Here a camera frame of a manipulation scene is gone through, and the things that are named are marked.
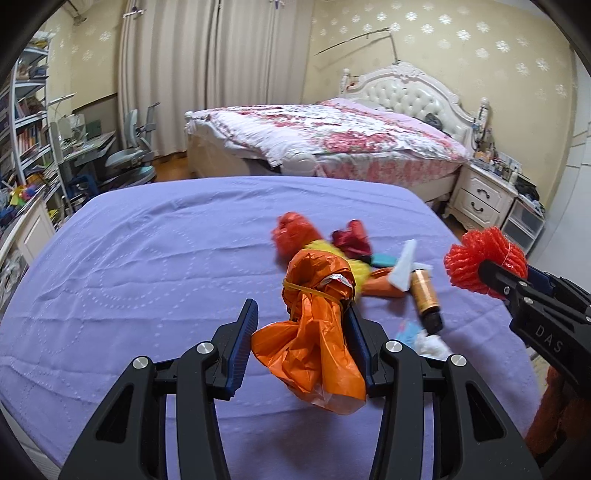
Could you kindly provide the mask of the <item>orange plastic bag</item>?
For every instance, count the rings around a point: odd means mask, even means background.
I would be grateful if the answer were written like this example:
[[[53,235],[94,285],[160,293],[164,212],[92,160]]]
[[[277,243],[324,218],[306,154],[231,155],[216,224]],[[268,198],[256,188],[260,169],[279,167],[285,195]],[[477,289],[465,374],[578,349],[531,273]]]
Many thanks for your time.
[[[361,409],[367,387],[342,330],[356,297],[349,262],[303,249],[287,265],[281,296],[288,318],[252,334],[256,360],[304,402],[339,415]]]

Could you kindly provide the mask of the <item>dark red wrapper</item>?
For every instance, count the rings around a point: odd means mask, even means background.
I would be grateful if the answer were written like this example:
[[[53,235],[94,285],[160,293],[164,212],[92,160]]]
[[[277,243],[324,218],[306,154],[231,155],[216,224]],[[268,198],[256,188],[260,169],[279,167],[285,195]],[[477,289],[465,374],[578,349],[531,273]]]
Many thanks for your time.
[[[352,229],[334,231],[332,244],[351,259],[360,260],[372,256],[369,238],[363,231]]]

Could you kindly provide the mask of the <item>light blue box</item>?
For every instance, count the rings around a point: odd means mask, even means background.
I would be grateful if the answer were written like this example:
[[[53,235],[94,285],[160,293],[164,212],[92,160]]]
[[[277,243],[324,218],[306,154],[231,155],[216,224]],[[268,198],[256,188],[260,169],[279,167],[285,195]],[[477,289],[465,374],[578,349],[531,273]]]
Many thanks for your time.
[[[404,320],[401,321],[401,324],[398,327],[397,333],[394,335],[394,338],[399,342],[403,343],[405,346],[412,348],[413,350],[416,349],[417,339],[423,332],[423,328],[421,323],[417,323],[411,320]]]

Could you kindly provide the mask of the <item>white toothpaste box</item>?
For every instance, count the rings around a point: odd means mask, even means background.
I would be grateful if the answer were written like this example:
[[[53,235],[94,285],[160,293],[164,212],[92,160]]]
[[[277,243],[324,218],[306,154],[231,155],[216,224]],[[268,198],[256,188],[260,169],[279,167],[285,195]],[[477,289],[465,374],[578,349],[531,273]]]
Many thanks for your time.
[[[408,240],[404,245],[396,265],[394,265],[387,277],[389,284],[402,292],[407,292],[408,289],[410,289],[411,274],[414,271],[416,248],[417,241],[415,239]]]

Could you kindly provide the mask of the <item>plastic drawer unit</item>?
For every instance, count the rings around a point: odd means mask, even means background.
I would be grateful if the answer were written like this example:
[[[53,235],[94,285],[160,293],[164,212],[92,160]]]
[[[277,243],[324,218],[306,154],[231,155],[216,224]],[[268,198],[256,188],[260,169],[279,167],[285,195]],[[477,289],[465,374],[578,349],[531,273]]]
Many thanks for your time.
[[[544,229],[545,217],[535,205],[522,196],[513,201],[501,231],[528,256]]]

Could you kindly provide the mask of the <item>red plastic bag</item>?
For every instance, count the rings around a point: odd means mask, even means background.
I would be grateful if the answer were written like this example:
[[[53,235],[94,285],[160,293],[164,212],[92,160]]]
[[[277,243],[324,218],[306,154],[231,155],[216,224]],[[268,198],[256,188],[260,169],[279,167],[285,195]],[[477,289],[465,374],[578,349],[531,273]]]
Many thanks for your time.
[[[321,240],[322,234],[304,215],[287,212],[277,219],[271,238],[280,258],[290,260],[311,242]]]

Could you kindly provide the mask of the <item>bed with floral bedding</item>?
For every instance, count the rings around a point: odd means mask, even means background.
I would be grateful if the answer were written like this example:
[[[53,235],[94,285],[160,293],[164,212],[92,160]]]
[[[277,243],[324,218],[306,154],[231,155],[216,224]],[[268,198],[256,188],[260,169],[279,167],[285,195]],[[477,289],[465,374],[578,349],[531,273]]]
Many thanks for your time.
[[[198,177],[359,180],[432,201],[452,191],[469,160],[461,141],[420,119],[344,98],[188,111],[184,120]]]

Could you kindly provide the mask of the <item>red foam fruit net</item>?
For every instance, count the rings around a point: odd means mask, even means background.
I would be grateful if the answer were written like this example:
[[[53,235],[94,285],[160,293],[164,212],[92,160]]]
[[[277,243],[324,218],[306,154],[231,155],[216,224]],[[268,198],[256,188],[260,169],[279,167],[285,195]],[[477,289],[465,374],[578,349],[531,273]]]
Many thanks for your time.
[[[523,281],[528,279],[528,263],[523,251],[510,242],[499,228],[489,227],[465,233],[461,243],[454,244],[444,256],[444,266],[451,284],[489,296],[478,275],[478,268],[485,260],[493,261]]]

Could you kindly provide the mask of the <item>amber bottle black cap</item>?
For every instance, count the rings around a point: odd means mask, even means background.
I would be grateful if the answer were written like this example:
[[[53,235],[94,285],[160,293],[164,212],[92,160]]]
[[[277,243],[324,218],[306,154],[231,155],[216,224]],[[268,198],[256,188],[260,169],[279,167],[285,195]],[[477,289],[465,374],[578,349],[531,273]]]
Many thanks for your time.
[[[444,328],[444,321],[428,270],[415,270],[411,274],[410,291],[423,328],[428,335],[437,335]]]

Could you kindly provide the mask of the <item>yellow foam fruit net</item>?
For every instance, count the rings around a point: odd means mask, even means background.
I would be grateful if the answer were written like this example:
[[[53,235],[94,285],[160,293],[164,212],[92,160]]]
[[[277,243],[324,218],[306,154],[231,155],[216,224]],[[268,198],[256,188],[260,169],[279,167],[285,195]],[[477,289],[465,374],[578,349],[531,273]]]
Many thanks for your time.
[[[328,252],[346,260],[346,262],[349,263],[349,269],[352,271],[353,278],[355,278],[356,281],[355,298],[360,299],[360,297],[362,297],[363,285],[365,285],[370,279],[370,273],[372,273],[368,264],[363,263],[361,260],[349,258],[344,252],[342,252],[342,250],[339,250],[339,248],[336,248],[332,243],[325,240],[312,241],[304,246],[304,249]]]

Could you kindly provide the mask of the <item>white tufted headboard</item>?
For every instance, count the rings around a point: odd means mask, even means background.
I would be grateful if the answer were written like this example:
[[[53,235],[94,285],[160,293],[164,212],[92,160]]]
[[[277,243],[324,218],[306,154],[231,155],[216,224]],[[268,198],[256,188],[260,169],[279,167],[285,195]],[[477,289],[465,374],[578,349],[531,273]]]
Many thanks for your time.
[[[489,100],[483,98],[480,112],[469,113],[447,85],[406,61],[360,75],[344,69],[339,96],[419,120],[431,114],[442,122],[445,133],[471,150],[490,110]]]

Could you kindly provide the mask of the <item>wall air conditioner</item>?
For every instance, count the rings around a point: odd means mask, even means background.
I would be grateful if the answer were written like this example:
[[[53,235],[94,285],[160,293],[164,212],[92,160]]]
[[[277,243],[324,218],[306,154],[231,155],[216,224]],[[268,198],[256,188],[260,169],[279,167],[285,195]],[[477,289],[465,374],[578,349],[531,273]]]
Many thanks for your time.
[[[86,21],[86,12],[93,6],[93,0],[65,0],[62,8],[72,17],[75,23]]]

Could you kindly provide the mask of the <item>teal white small box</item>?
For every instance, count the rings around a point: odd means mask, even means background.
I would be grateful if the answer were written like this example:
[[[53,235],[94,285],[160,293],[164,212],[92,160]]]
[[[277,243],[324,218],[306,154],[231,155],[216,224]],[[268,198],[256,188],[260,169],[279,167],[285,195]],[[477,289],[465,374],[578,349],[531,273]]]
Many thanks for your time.
[[[372,256],[370,256],[370,265],[373,268],[392,268],[396,266],[397,263],[398,258],[392,255],[375,253]],[[430,264],[415,262],[413,265],[413,269],[432,271],[433,267]]]

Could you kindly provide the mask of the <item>white tissue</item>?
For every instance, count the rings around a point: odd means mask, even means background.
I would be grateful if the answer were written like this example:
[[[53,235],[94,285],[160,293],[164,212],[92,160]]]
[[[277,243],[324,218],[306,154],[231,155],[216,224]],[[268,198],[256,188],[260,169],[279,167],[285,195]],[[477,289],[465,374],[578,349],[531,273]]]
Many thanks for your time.
[[[425,358],[446,361],[452,351],[439,335],[428,335],[421,331],[414,341],[415,351]]]

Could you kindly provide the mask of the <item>red bottle black cap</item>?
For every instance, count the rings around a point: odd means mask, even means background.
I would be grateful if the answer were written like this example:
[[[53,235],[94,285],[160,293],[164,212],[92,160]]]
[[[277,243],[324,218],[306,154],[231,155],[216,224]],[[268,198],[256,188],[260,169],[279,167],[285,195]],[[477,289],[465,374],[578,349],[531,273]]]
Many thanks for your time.
[[[349,221],[346,251],[348,251],[349,257],[356,259],[372,256],[372,246],[365,226],[360,220]]]

